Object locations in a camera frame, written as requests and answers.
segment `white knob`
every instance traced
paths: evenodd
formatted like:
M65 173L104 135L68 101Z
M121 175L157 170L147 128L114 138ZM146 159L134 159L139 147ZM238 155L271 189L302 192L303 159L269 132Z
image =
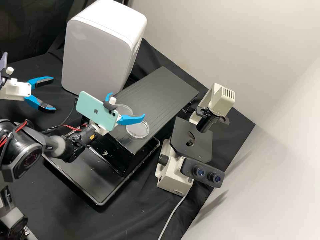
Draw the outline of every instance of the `white knob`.
M111 97L111 98L109 99L109 103L110 103L111 105L115 105L115 104L116 104L116 101L117 101L117 99L116 99L115 97Z
M7 67L6 74L11 75L13 73L13 67Z

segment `black tablecloth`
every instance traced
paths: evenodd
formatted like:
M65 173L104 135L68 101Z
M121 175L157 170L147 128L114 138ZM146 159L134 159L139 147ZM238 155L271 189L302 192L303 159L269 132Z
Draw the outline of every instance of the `black tablecloth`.
M61 86L62 50L12 63L12 77L27 81L39 76L53 76L53 84L36 89L33 94L55 106L55 114L32 109L24 102L0 100L0 117L22 122L33 121L37 130L59 124L69 113L74 95ZM207 89L177 65L142 41L137 60L127 85L167 67L196 88L200 94L197 106ZM180 117L188 117L189 111ZM241 147L254 123L235 109L228 114L231 125L218 139L214 134L212 165L225 170ZM67 123L77 126L80 115L74 112ZM156 137L161 141L170 136L174 119ZM64 179L43 159L39 160L20 180L11 184L19 209L29 217L29 228L38 239L157 239L168 216L181 197L156 187L154 176L160 149L133 175L103 207L92 204L76 187ZM173 216L163 239L180 239L209 196L212 188L194 182L188 196Z

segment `vent grille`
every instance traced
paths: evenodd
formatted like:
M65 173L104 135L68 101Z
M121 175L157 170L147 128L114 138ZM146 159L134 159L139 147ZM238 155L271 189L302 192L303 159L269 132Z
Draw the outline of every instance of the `vent grille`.
M223 88L223 95L225 95L231 99L234 99L234 91L227 89L225 87Z

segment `white wall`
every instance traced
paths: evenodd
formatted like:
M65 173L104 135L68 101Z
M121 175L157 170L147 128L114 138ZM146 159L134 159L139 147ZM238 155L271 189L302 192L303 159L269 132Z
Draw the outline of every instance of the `white wall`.
M183 240L320 239L320 58L256 126Z
M131 0L145 38L209 87L236 92L256 123L318 57L320 1Z
M133 0L145 38L258 125L183 240L320 239L320 2Z

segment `black cloth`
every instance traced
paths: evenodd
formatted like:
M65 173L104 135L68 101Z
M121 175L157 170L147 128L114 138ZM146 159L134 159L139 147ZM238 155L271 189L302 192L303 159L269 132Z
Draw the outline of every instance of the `black cloth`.
M13 77L20 81L39 76L55 77L53 84L34 91L34 95L55 106L55 114L32 109L24 102L0 101L0 117L22 122L32 120L37 130L59 124L70 111L74 95L61 86L62 51L45 54L11 64ZM207 89L164 55L142 41L132 74L127 85L165 66L196 88L200 94L192 104L194 108ZM191 114L182 111L178 116ZM254 123L232 109L231 125L213 141L213 165L225 170L241 147ZM80 115L74 112L67 123L77 126ZM162 141L169 137L172 119L156 137ZM154 176L158 149L124 186L103 207L97 207L61 176L43 159L39 160L21 179L11 184L13 197L19 209L29 217L28 226L38 239L157 239L171 211L181 197L156 187ZM180 239L212 191L211 187L194 182L185 201L177 209L162 239Z
M8 62L44 54L66 19L73 0L0 1L0 50Z

